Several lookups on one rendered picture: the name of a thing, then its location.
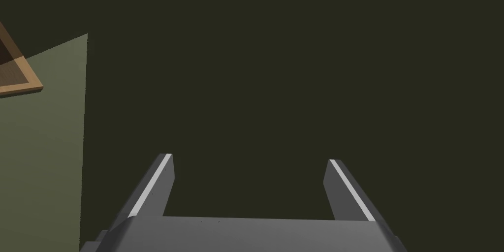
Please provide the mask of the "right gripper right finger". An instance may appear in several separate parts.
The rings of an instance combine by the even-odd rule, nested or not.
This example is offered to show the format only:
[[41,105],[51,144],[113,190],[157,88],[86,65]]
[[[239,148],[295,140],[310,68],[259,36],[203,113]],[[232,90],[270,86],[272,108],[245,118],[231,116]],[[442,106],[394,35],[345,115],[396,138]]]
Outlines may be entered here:
[[383,222],[383,216],[341,160],[330,159],[323,186],[337,221]]

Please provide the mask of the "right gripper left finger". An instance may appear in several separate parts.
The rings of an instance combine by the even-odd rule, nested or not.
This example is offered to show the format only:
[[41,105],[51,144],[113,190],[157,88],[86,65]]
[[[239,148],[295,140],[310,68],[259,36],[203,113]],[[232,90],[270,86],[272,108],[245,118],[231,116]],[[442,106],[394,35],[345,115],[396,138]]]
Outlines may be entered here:
[[116,225],[133,216],[162,216],[175,180],[172,154],[159,154],[116,217]]

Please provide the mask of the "wooden framed picture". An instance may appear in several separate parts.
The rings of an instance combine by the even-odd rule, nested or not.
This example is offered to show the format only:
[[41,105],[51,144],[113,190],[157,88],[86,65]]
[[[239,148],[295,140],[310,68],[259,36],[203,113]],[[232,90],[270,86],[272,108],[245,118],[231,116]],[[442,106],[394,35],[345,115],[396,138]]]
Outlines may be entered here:
[[42,91],[43,84],[0,22],[0,98]]

